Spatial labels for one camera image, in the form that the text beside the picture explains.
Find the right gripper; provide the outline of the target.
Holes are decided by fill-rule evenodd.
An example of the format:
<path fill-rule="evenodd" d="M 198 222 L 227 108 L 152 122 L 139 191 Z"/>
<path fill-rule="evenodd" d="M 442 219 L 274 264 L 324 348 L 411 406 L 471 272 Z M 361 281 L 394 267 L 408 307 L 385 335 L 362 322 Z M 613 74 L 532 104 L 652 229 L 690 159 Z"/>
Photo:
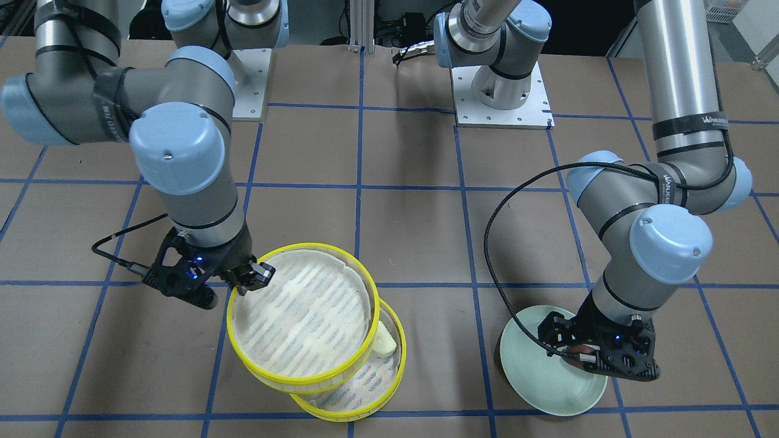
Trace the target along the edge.
<path fill-rule="evenodd" d="M 252 247 L 250 230 L 244 222 L 234 238 L 217 247 L 216 258 L 211 262 L 214 274 L 231 288 L 237 288 L 240 296 L 267 287 L 276 272 L 274 266 L 256 261 Z"/>

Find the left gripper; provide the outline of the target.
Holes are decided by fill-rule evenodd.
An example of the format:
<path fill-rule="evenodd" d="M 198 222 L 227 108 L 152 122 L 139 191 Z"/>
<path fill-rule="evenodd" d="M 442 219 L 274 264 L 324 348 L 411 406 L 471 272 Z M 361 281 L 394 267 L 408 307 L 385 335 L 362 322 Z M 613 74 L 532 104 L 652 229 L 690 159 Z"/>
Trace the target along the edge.
<path fill-rule="evenodd" d="M 646 319 L 641 313 L 622 315 L 615 322 L 596 304 L 590 292 L 573 317 L 569 346 L 586 344 L 599 350 L 596 355 L 572 354 L 571 366 L 645 366 Z"/>

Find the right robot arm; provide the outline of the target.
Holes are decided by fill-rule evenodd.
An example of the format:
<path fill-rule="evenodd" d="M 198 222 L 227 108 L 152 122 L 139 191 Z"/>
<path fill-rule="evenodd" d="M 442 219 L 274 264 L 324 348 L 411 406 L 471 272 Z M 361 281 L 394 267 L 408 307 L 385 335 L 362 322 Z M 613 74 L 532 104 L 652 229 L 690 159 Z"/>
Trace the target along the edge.
<path fill-rule="evenodd" d="M 128 142 L 140 175 L 173 222 L 150 266 L 112 260 L 164 296 L 211 308 L 217 276 L 240 294 L 275 269 L 251 251 L 228 153 L 239 49 L 287 44 L 284 1 L 164 1 L 176 50 L 158 69 L 119 66 L 115 1 L 39 1 L 35 69 L 2 87 L 2 111 L 25 141 L 44 146 Z"/>

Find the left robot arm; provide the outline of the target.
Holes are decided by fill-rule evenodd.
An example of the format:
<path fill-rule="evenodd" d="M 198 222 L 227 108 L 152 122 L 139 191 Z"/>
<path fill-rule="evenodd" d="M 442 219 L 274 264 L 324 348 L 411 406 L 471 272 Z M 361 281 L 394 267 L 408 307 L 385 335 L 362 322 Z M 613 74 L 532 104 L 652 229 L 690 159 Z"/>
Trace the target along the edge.
<path fill-rule="evenodd" d="M 626 165 L 609 151 L 553 167 L 611 260 L 576 316 L 551 311 L 536 335 L 588 372 L 653 374 L 652 317 L 696 275 L 713 246 L 703 216 L 738 207 L 752 175 L 734 156 L 701 1 L 635 1 L 652 107 L 656 161 Z"/>

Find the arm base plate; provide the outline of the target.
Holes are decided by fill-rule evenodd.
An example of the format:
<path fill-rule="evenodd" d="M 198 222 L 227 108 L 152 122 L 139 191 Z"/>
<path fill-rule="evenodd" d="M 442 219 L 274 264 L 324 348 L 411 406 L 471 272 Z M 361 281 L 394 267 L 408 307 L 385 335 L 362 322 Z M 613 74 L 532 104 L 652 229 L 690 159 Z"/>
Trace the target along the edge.
<path fill-rule="evenodd" d="M 261 122 L 267 105 L 267 88 L 273 50 L 253 48 L 234 50 L 228 63 L 236 81 L 236 121 Z"/>
<path fill-rule="evenodd" d="M 539 64 L 529 77 L 509 80 L 489 66 L 450 70 L 459 127 L 553 128 L 553 112 Z"/>

